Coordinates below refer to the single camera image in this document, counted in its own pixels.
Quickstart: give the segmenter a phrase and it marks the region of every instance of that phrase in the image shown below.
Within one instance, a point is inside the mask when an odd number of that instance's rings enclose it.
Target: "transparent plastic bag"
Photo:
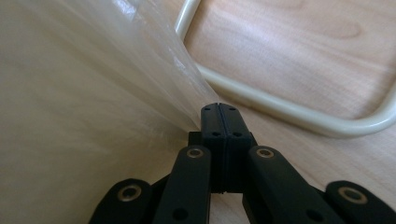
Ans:
[[[155,1],[1,1],[0,30],[1,223],[87,223],[218,100]]]

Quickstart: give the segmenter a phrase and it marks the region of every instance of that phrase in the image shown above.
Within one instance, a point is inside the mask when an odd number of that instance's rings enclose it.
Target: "curved metal tube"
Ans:
[[[200,2],[200,0],[184,2],[175,25],[176,32],[181,39],[184,39]],[[396,122],[396,82],[381,106],[372,115],[363,119],[340,119],[256,90],[198,63],[196,65],[206,81],[217,92],[243,105],[251,106],[316,133],[331,137],[357,137],[380,132]]]

